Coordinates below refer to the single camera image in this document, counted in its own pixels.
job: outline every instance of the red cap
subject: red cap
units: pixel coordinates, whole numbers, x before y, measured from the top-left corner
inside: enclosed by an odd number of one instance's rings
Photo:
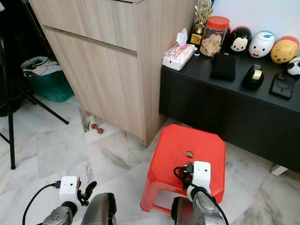
[[[298,39],[295,38],[295,37],[293,37],[293,36],[283,36],[282,38],[280,38],[279,41],[281,41],[281,40],[290,40],[290,41],[296,42],[296,44],[299,47],[299,41],[298,41]]]
[[[229,20],[222,16],[211,16],[207,20],[207,26],[214,30],[225,30],[229,26]]]

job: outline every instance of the cabinet door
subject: cabinet door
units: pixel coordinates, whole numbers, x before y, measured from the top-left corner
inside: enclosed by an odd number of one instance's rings
[[[112,0],[30,0],[40,22],[136,51],[133,4]]]
[[[84,110],[144,139],[136,53],[65,32],[45,32]]]

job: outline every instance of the green bag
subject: green bag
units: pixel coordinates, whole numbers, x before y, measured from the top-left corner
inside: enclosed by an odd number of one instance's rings
[[[49,60],[46,57],[35,57],[31,60],[24,62],[21,65],[22,69],[26,69],[28,65],[32,64],[37,60]],[[59,64],[55,64],[58,71],[52,73],[45,73],[46,75],[41,76],[25,76],[29,83],[33,86],[34,91],[54,102],[64,102],[74,96],[74,92],[70,87],[65,74],[61,70]]]

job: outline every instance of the wooden cabinet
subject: wooden cabinet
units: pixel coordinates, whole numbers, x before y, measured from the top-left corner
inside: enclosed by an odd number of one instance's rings
[[[190,28],[195,0],[30,0],[83,109],[148,145],[164,53]]]
[[[136,51],[134,6],[114,0],[31,0],[43,25]]]

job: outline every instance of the white wall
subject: white wall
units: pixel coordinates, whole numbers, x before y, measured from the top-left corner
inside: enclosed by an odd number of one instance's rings
[[[215,0],[213,9],[212,15],[230,20],[231,29],[244,25],[252,34],[269,30],[276,40],[289,35],[300,41],[300,0]]]

